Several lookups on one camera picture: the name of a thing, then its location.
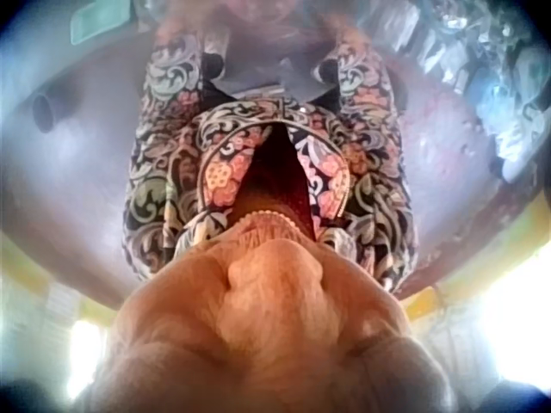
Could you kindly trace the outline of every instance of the paisley pattern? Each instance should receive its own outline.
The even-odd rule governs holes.
[[[255,150],[281,122],[308,182],[318,242],[393,289],[417,239],[393,92],[380,56],[350,29],[338,42],[339,113],[294,99],[256,99],[200,113],[201,40],[159,44],[147,68],[131,156],[123,247],[143,280],[175,254],[227,229]]]

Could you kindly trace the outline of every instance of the bright window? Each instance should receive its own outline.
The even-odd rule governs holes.
[[[504,379],[551,390],[551,243],[496,282],[482,327]]]
[[[71,376],[67,392],[71,400],[92,382],[103,354],[102,330],[87,321],[77,321],[71,331]]]

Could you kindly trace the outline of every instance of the patterned blouse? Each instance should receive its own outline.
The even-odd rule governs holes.
[[[255,149],[279,122],[306,175],[316,241],[395,290],[417,237],[393,92],[368,38],[349,29],[337,42],[337,114],[289,98],[201,113],[201,50],[199,35],[180,34],[157,43],[147,67],[123,229],[140,279],[227,229]]]

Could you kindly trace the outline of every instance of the skin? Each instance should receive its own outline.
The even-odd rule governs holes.
[[[143,411],[161,397],[167,411],[183,400],[194,411],[320,409],[354,377],[347,363],[407,334],[398,301],[359,266],[281,217],[253,215],[123,305],[95,394],[102,411],[114,395],[125,406],[144,397]],[[151,395],[168,383],[178,390]]]

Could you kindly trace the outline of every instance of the yellow wall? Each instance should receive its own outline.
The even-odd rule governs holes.
[[[56,282],[43,267],[21,251],[8,237],[0,232],[0,269],[7,276],[38,297],[47,298],[50,286]],[[79,318],[109,327],[116,312],[81,296]]]
[[[541,192],[508,228],[465,265],[438,283],[442,299],[451,304],[483,293],[495,280],[548,243],[550,237],[551,212]],[[403,301],[402,305],[413,320],[433,312],[440,303],[434,289],[429,287]]]

